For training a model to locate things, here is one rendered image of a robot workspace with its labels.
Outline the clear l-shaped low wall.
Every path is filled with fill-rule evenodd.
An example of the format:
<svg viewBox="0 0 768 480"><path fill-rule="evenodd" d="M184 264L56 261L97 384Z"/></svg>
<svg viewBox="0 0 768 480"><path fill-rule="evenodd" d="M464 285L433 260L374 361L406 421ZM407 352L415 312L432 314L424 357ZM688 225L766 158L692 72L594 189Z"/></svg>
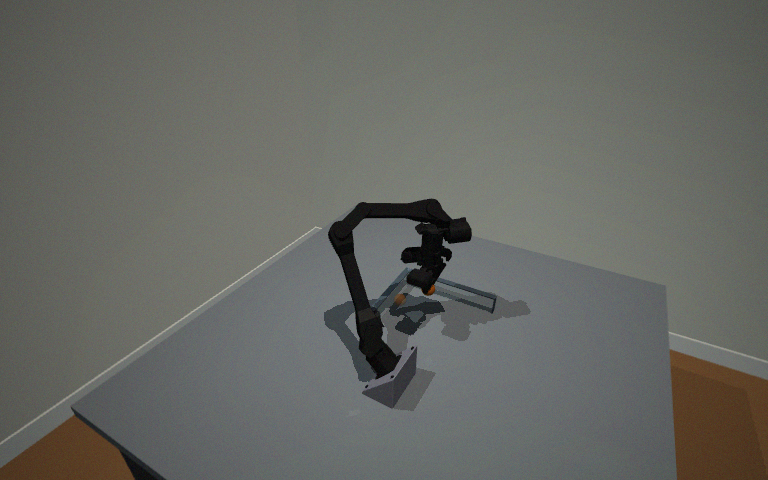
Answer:
<svg viewBox="0 0 768 480"><path fill-rule="evenodd" d="M409 273L408 273L409 274ZM407 275L408 275L407 274ZM385 299L385 301L378 307L378 311L380 312L380 317L382 318L384 314L389 310L389 308L394 304L394 297L397 294L402 294L404 290L410 286L416 289L421 290L420 287L408 284L406 282L406 277L399 283L399 285L392 291L392 293ZM492 307L493 307L493 299L477 295L456 287L452 287L440 282L435 282L435 292L434 295L491 313Z"/></svg>

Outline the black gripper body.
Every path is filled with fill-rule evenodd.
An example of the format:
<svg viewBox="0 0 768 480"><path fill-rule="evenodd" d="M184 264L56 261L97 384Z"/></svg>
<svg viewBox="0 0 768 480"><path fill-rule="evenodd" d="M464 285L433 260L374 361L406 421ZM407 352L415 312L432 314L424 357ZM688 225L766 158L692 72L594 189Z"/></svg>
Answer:
<svg viewBox="0 0 768 480"><path fill-rule="evenodd" d="M431 250L424 248L422 245L418 252L422 254L422 267L419 269L413 269L408 275L406 282L408 284L427 289L432 282L433 270L442 264L443 258L446 257L446 261L452 258L452 252L448 248L442 246L439 249Z"/></svg>

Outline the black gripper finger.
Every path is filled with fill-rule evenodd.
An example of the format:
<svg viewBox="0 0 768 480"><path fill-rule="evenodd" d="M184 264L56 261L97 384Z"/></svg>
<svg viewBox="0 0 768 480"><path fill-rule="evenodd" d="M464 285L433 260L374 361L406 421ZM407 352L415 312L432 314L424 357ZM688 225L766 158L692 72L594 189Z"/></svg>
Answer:
<svg viewBox="0 0 768 480"><path fill-rule="evenodd" d="M446 263L443 263L443 262L442 262L442 264L441 264L441 265L440 265L440 266L437 268L437 270L435 270L435 269L433 270L433 272L432 272L432 273L433 273L432 277L433 277L433 278L436 278L436 279L435 279L435 281L433 282L433 284L435 284L435 282L437 281L438 277L439 277L439 276L440 276L440 274L442 273L442 271L443 271L443 269L445 268L445 266L446 266Z"/></svg>
<svg viewBox="0 0 768 480"><path fill-rule="evenodd" d="M431 288L431 286L432 286L433 282L435 281L435 279L436 279L436 278L433 278L433 277L432 277L432 282L431 282L431 284L429 285L429 287L428 287L427 289L422 289L422 291L423 291L423 293L424 293L424 294L427 294L427 293L428 293L428 291L429 291L429 289Z"/></svg>

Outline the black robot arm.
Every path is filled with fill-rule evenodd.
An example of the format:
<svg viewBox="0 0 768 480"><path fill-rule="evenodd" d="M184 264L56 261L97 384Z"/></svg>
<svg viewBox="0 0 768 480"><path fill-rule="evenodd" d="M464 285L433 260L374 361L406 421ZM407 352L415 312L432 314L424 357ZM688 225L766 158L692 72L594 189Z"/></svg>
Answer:
<svg viewBox="0 0 768 480"><path fill-rule="evenodd" d="M380 312L370 307L354 255L352 230L365 218L406 218L421 222L415 229L422 234L422 246L431 250L441 248L443 238L449 244L468 242L472 231L466 217L451 219L436 199L412 203L360 202L342 221L332 224L328 238L340 258L355 307L359 350L377 372L377 380L395 369L401 355L396 357L382 341L384 325Z"/></svg>

